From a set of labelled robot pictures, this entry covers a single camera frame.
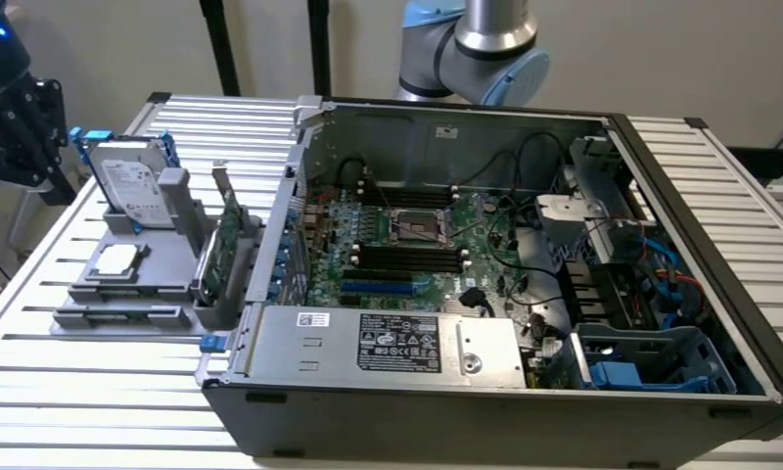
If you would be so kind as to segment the CPU socket with metal frame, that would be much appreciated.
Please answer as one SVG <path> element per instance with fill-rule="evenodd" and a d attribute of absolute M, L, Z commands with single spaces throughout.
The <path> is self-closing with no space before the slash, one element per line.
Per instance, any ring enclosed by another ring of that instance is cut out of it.
<path fill-rule="evenodd" d="M 378 237 L 382 243 L 434 246 L 447 243 L 442 210 L 385 209 L 379 213 Z"/>

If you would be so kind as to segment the silver power supply unit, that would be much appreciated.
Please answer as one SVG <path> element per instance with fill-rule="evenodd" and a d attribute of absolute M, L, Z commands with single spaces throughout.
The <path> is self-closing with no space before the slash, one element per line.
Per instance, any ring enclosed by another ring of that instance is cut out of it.
<path fill-rule="evenodd" d="M 506 318 L 270 305 L 239 373 L 253 382 L 354 389 L 525 388 Z"/>

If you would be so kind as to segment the blue plastic drive cage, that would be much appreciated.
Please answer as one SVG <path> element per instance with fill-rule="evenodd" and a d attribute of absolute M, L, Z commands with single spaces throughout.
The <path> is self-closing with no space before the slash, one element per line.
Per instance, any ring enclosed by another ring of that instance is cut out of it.
<path fill-rule="evenodd" d="M 691 326 L 621 330 L 574 327 L 557 358 L 585 390 L 733 395 L 737 383 L 711 340 Z"/>

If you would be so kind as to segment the silver metal disk bay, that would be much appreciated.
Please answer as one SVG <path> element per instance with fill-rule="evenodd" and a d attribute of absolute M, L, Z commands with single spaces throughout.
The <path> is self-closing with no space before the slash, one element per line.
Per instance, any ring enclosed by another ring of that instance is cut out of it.
<path fill-rule="evenodd" d="M 661 228 L 655 220 L 609 212 L 597 199 L 547 194 L 537 197 L 535 207 L 555 264 L 635 261 L 643 238 Z"/>

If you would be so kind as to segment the green motherboard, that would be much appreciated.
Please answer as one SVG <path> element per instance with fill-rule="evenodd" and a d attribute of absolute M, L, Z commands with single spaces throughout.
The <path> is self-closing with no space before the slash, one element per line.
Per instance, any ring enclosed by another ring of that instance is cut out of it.
<path fill-rule="evenodd" d="M 498 316 L 514 300 L 529 302 L 530 279 L 547 278 L 553 269 L 519 253 L 519 231 L 534 228 L 535 208 L 513 194 L 463 191 L 455 186 L 455 201 L 442 209 L 447 243 L 442 246 L 382 243 L 378 237 L 381 211 L 365 206 L 354 188 L 321 187 L 309 195 L 305 235 L 310 261 L 306 302 L 310 306 L 342 307 L 342 295 L 378 296 L 341 291 L 345 281 L 407 282 L 417 287 L 409 310 Z M 419 247 L 461 250 L 469 258 L 461 272 L 409 272 L 358 269 L 349 257 L 359 246 Z"/>

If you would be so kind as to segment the silver CPU chip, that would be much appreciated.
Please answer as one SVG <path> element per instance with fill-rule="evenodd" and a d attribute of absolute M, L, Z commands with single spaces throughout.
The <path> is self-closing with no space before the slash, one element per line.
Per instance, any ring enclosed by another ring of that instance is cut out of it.
<path fill-rule="evenodd" d="M 123 274 L 134 265 L 146 248 L 135 244 L 106 245 L 97 258 L 94 270 L 98 275 Z"/>

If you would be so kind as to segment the black RAM slot bank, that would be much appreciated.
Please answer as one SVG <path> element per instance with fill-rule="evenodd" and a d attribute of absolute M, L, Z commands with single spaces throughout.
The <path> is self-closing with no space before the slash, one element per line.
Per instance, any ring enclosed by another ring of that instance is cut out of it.
<path fill-rule="evenodd" d="M 461 250 L 419 247 L 359 246 L 350 253 L 350 265 L 358 269 L 409 272 L 461 272 L 469 258 Z"/>
<path fill-rule="evenodd" d="M 449 188 L 409 188 L 363 186 L 357 189 L 358 201 L 365 206 L 393 209 L 442 210 L 455 201 Z"/>

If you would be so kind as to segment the blue expansion slot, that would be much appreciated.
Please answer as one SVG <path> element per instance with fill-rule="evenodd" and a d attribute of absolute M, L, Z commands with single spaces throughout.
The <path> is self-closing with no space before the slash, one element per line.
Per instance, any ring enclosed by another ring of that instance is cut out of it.
<path fill-rule="evenodd" d="M 378 296 L 410 297 L 417 294 L 417 287 L 407 282 L 345 281 L 341 284 L 341 291 Z"/>

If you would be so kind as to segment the black expansion slot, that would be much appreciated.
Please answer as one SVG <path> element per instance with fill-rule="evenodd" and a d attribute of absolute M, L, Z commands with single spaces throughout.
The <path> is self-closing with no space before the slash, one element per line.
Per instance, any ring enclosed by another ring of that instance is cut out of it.
<path fill-rule="evenodd" d="M 411 300 L 399 297 L 342 295 L 338 298 L 338 305 L 354 308 L 409 310 Z"/>

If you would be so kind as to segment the gray parts rack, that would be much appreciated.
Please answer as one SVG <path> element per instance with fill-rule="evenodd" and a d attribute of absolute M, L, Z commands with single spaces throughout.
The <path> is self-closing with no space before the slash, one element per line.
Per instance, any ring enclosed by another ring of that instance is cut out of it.
<path fill-rule="evenodd" d="M 201 305 L 191 281 L 219 216 L 207 216 L 201 201 L 191 197 L 185 169 L 165 169 L 158 184 L 171 227 L 139 229 L 123 214 L 103 213 L 107 230 L 78 280 L 68 288 L 68 300 L 53 312 L 52 334 L 201 336 L 237 325 L 261 220 L 246 216 L 227 286 L 214 305 Z M 111 244 L 143 245 L 146 250 L 123 274 L 98 275 L 98 254 Z"/>

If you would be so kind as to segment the hard disk in blue carrier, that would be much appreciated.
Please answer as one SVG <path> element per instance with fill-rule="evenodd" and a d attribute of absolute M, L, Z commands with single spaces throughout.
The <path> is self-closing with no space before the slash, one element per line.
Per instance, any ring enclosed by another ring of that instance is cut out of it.
<path fill-rule="evenodd" d="M 173 136 L 165 130 L 149 136 L 117 135 L 111 130 L 69 131 L 70 143 L 90 168 L 107 205 L 135 226 L 171 227 L 170 212 L 158 184 L 162 171 L 179 167 Z"/>

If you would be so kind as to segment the black open PC case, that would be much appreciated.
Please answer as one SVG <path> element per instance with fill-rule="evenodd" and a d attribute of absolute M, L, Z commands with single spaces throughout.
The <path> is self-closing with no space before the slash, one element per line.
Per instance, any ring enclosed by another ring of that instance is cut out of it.
<path fill-rule="evenodd" d="M 457 139 L 434 137 L 437 126 Z M 783 211 L 694 118 L 303 97 L 295 144 L 259 244 L 245 306 L 218 365 L 197 382 L 241 449 L 257 457 L 665 469 L 735 440 L 783 436 Z M 309 195 L 321 187 L 513 194 L 535 208 L 519 253 L 553 269 L 514 327 L 526 386 L 390 390 L 297 387 L 239 373 L 267 306 L 306 302 Z M 655 220 L 635 261 L 555 264 L 538 196 L 599 200 Z M 575 326 L 691 326 L 711 340 L 733 395 L 585 390 L 559 349 Z"/>

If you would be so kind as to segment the green graphics card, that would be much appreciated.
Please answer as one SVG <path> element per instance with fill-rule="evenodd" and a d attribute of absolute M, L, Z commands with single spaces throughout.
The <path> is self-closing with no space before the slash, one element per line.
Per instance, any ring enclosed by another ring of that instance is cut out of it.
<path fill-rule="evenodd" d="M 213 306 L 217 303 L 219 294 L 227 286 L 247 216 L 230 185 L 226 161 L 217 161 L 213 164 L 211 175 L 225 205 L 199 256 L 191 281 L 194 297 L 203 306 Z"/>

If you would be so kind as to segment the black stand pole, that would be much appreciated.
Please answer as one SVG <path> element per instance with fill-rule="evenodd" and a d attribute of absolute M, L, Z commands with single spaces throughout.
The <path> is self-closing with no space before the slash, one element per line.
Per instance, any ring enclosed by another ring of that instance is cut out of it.
<path fill-rule="evenodd" d="M 317 95 L 330 96 L 331 61 L 330 61 L 330 0 L 306 0 L 309 44 L 313 74 L 313 90 Z"/>
<path fill-rule="evenodd" d="M 198 0 L 209 33 L 211 51 L 223 95 L 239 97 L 241 89 L 231 52 L 223 0 Z"/>

